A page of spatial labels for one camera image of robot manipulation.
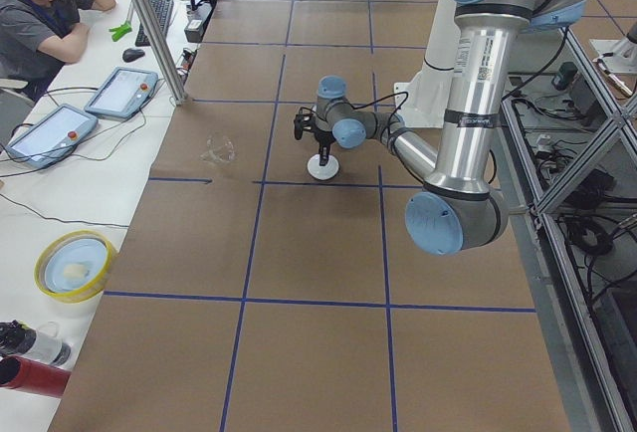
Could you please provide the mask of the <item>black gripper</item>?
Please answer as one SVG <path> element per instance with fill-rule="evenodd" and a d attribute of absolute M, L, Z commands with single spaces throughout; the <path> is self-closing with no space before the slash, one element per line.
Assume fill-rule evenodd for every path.
<path fill-rule="evenodd" d="M 326 166 L 329 163 L 330 145 L 334 143 L 332 132 L 324 130 L 315 122 L 313 126 L 315 140 L 319 144 L 319 166 Z"/>

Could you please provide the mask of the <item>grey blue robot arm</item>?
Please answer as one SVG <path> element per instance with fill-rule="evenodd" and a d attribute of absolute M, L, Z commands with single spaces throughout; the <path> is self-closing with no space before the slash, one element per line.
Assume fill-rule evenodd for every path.
<path fill-rule="evenodd" d="M 567 27 L 582 15 L 585 0 L 454 0 L 459 40 L 438 146 L 428 144 L 396 113 L 353 106 L 345 81 L 326 76 L 317 103 L 294 120 L 296 135 L 311 133 L 318 153 L 308 163 L 312 177 L 338 171 L 330 148 L 355 148 L 369 139 L 384 144 L 422 182 L 407 203 L 405 224 L 412 241 L 433 255 L 452 255 L 498 239 L 508 223 L 503 195 L 484 178 L 491 140 L 500 124 L 510 54 L 522 32 Z"/>

